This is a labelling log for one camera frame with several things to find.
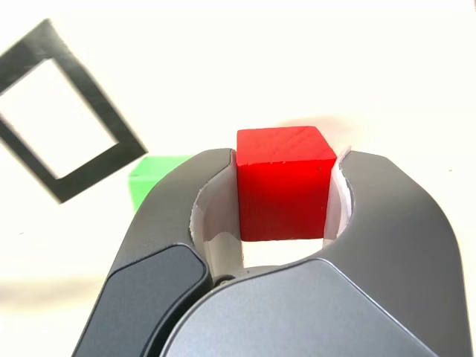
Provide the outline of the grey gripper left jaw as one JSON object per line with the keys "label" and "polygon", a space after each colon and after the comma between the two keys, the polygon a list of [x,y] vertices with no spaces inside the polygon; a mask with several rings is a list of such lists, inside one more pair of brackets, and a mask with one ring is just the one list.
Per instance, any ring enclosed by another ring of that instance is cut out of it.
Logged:
{"label": "grey gripper left jaw", "polygon": [[213,288],[190,221],[200,190],[234,167],[232,149],[201,152],[149,192],[126,232],[75,356],[159,356],[183,314]]}

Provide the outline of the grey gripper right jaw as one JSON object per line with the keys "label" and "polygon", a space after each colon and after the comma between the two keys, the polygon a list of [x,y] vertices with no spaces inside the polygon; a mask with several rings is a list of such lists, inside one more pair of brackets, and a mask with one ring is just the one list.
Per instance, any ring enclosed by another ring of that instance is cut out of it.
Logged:
{"label": "grey gripper right jaw", "polygon": [[465,356],[457,240],[434,199],[385,157],[349,152],[353,210],[332,243],[233,280],[179,321],[164,356]]}

